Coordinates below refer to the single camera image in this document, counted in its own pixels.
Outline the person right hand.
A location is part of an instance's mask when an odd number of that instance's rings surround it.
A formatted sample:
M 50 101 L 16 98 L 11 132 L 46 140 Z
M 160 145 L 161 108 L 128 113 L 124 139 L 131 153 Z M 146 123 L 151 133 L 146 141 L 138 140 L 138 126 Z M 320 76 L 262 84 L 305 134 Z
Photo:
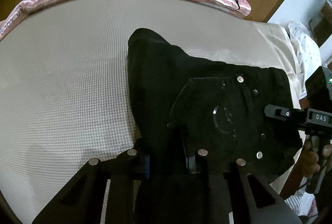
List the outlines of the person right hand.
M 306 140 L 301 152 L 299 163 L 302 175 L 306 178 L 313 176 L 320 171 L 321 166 L 318 164 L 319 155 L 311 150 L 312 142 Z M 323 157 L 327 160 L 326 171 L 331 170 L 331 144 L 325 145 L 322 151 Z

